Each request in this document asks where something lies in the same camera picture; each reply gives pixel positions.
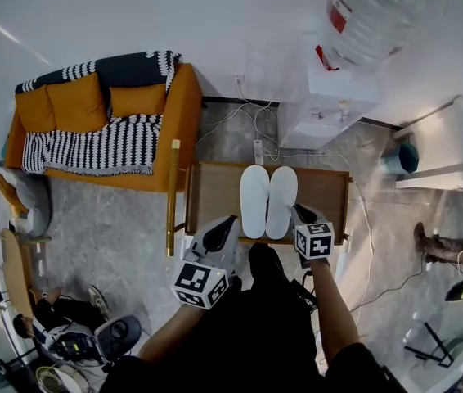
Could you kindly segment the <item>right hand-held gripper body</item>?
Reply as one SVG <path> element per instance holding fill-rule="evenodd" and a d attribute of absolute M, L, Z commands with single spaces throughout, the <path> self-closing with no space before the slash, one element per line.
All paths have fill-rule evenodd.
<path fill-rule="evenodd" d="M 334 245 L 331 222 L 300 224 L 294 228 L 294 248 L 306 260 L 325 259 Z"/>

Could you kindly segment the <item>white slipper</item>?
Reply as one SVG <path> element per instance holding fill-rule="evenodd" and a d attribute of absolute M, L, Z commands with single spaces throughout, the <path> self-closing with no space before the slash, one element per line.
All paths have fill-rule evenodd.
<path fill-rule="evenodd" d="M 261 165 L 247 167 L 240 178 L 240 216 L 243 233 L 259 239 L 266 230 L 270 178 Z"/>
<path fill-rule="evenodd" d="M 277 168 L 270 180 L 266 234 L 272 240 L 282 239 L 288 232 L 291 209 L 298 193 L 298 178 L 288 166 Z"/>

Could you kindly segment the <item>person's left forearm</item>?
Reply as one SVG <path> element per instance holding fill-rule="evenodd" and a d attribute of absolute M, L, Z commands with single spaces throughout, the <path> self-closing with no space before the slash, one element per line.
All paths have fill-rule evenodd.
<path fill-rule="evenodd" d="M 149 364 L 165 361 L 191 334 L 206 309 L 182 305 L 142 346 L 138 357 Z"/>

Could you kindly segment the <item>person's right forearm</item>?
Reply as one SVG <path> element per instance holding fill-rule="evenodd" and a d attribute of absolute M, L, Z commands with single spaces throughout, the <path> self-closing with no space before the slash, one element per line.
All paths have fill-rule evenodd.
<path fill-rule="evenodd" d="M 310 262 L 315 288 L 321 344 L 328 365 L 345 347 L 360 341 L 357 326 L 345 304 L 330 266 L 320 260 Z"/>

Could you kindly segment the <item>gold metal pole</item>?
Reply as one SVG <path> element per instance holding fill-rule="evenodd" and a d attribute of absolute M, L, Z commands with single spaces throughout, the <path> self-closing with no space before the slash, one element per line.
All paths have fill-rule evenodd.
<path fill-rule="evenodd" d="M 168 194 L 166 212 L 166 255 L 174 257 L 175 213 L 178 185 L 178 159 L 181 142 L 173 139 L 169 157 Z"/>

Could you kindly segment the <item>person's black clothing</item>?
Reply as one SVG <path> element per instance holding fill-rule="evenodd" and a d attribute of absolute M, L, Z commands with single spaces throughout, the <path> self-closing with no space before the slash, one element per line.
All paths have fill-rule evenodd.
<path fill-rule="evenodd" d="M 249 268 L 252 287 L 230 288 L 165 361 L 122 358 L 99 393 L 400 393 L 361 340 L 327 364 L 274 249 L 254 244 Z"/>

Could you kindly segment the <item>white water dispenser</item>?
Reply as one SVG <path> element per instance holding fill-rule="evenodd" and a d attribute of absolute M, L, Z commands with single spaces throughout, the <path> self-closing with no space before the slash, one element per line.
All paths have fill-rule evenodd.
<path fill-rule="evenodd" d="M 319 149 L 380 104 L 377 77 L 328 70 L 319 43 L 315 34 L 304 34 L 286 57 L 276 92 L 280 148 Z"/>

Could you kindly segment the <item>orange sofa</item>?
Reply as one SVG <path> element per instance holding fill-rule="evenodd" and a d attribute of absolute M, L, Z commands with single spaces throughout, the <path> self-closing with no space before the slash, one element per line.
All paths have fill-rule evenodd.
<path fill-rule="evenodd" d="M 74 181 L 138 191 L 166 192 L 168 190 L 169 157 L 172 140 L 178 139 L 181 142 L 178 164 L 182 168 L 187 167 L 191 163 L 194 153 L 201 107 L 202 91 L 195 69 L 189 63 L 180 62 L 167 96 L 160 129 L 159 146 L 151 175 L 123 174 L 94 178 L 57 170 L 49 170 L 45 174 L 34 175 L 67 178 Z"/>

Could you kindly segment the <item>dark teal waste bin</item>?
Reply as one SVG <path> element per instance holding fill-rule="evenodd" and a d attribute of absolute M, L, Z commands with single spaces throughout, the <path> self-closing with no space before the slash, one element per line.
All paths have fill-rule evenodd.
<path fill-rule="evenodd" d="M 403 143 L 383 153 L 380 166 L 386 174 L 404 175 L 417 171 L 419 154 L 410 143 Z"/>

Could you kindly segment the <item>black electronic unit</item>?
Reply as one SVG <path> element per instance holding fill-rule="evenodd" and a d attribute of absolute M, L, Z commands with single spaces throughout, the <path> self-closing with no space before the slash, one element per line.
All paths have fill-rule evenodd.
<path fill-rule="evenodd" d="M 93 336 L 80 332 L 60 334 L 49 344 L 48 351 L 53 355 L 75 363 L 96 361 L 102 363 Z"/>

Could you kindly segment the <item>white sink cabinet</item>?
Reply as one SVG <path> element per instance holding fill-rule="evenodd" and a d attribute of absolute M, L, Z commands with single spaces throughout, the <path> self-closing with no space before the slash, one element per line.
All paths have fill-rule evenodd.
<path fill-rule="evenodd" d="M 463 97 L 397 131 L 393 138 L 411 143 L 419 155 L 416 172 L 397 188 L 463 191 Z"/>

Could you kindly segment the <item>orange sofa cushion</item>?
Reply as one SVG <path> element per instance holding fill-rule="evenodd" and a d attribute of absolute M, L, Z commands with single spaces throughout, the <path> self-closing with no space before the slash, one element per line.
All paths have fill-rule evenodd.
<path fill-rule="evenodd" d="M 143 87 L 111 87 L 110 98 L 115 117 L 158 115 L 164 112 L 166 90 L 164 84 Z"/>
<path fill-rule="evenodd" d="M 47 86 L 56 128 L 71 133 L 91 133 L 107 124 L 106 104 L 97 73 L 65 84 Z"/>
<path fill-rule="evenodd" d="M 27 133 L 50 133 L 56 128 L 46 85 L 27 93 L 16 94 L 16 112 Z"/>

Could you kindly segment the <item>white round fan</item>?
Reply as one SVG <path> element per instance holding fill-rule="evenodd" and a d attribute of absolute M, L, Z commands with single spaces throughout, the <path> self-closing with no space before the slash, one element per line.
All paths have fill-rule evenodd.
<path fill-rule="evenodd" d="M 42 366 L 35 373 L 38 387 L 43 393 L 88 393 L 87 379 L 68 365 Z"/>

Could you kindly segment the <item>clear water bottle red label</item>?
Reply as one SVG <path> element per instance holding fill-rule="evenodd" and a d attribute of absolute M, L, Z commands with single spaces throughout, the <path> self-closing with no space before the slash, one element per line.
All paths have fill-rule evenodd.
<path fill-rule="evenodd" d="M 327 0 L 323 52 L 339 70 L 377 70 L 402 49 L 421 8 L 422 0 Z"/>

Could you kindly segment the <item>black metal frame stand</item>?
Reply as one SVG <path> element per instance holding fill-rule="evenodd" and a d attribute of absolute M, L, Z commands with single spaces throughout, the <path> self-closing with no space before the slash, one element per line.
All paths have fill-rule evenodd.
<path fill-rule="evenodd" d="M 408 352 L 411 352 L 419 360 L 433 361 L 440 368 L 450 368 L 451 365 L 455 362 L 455 360 L 448 348 L 443 344 L 443 341 L 439 338 L 437 333 L 432 329 L 428 322 L 423 322 L 422 327 L 427 331 L 427 333 L 435 342 L 437 346 L 435 349 L 440 350 L 442 354 L 440 356 L 437 356 L 435 353 L 424 352 L 422 350 L 409 346 L 407 342 L 404 343 L 403 349 Z"/>

